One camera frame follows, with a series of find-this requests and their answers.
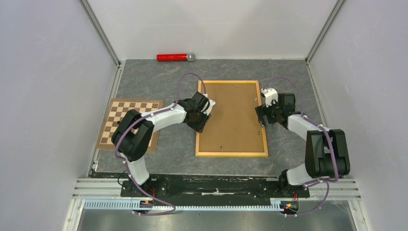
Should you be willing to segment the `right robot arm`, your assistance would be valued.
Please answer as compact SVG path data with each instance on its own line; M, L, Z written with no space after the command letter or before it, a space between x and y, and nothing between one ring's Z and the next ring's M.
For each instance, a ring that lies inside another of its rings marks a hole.
M291 196L297 190L323 182L336 182L350 173L345 132L330 129L309 119L295 108L293 93L262 89L264 104L255 108L261 126L278 123L306 142L304 163L282 171L278 191Z

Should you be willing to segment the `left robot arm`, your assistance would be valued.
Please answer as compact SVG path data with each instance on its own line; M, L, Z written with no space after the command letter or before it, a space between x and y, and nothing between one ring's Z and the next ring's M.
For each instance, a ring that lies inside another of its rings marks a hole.
M121 159L133 181L132 189L139 196L150 193L150 174L144 155L153 134L175 124L186 124L196 132L203 132L216 105L207 94L196 92L191 98L178 100L164 108L140 113L129 110L119 121L111 137L115 146L115 156Z

